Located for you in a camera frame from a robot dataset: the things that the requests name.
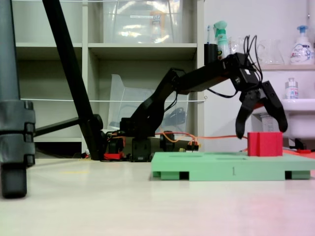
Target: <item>tripod leg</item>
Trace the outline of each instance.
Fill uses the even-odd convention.
[[[60,2],[59,0],[43,0],[43,4],[74,100],[74,105],[81,120],[80,128],[88,145],[92,160],[103,159],[105,153],[103,146],[106,142],[104,139],[105,135],[101,131],[103,123],[100,116],[94,116],[92,113]]]
[[[20,100],[11,0],[0,1],[0,178],[5,198],[27,193],[26,168],[35,163],[31,102]]]

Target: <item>shelf unit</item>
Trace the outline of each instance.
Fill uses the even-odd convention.
[[[191,71],[203,66],[204,1],[171,1],[183,4],[183,14],[188,16],[183,18],[189,21],[185,40],[131,44],[106,42],[102,1],[61,0],[90,100],[110,100],[111,74],[119,74],[126,86],[155,89],[171,67]],[[36,127],[75,117],[73,102],[40,100],[72,99],[42,2],[13,0],[13,16],[21,97],[39,99],[34,101]],[[191,99],[204,100],[204,93],[192,94]],[[91,106],[107,128],[109,102],[91,102]],[[198,136],[204,135],[203,106],[189,103],[187,129]],[[78,126],[36,137],[35,142],[82,142],[82,150],[86,148]]]

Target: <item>green platform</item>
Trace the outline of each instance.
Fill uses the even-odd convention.
[[[161,180],[285,180],[310,179],[315,159],[284,154],[252,157],[242,152],[156,152],[153,177]]]

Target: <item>red block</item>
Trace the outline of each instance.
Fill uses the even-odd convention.
[[[282,148],[281,132],[248,133],[248,156],[282,156]]]

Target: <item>clear plastic container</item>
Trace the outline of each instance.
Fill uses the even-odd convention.
[[[268,113],[261,114],[260,118],[262,121],[262,130],[264,132],[279,132],[277,121]]]
[[[107,129],[119,129],[121,119],[131,117],[142,101],[150,97],[154,91],[154,89],[126,88],[119,75],[112,75]],[[175,93],[167,98],[164,108],[167,108],[174,99]],[[178,95],[179,102],[164,114],[160,125],[164,131],[186,131],[188,99],[188,95]]]
[[[104,43],[191,43],[183,20],[191,22],[192,7],[185,1],[185,8],[184,0],[104,2]]]

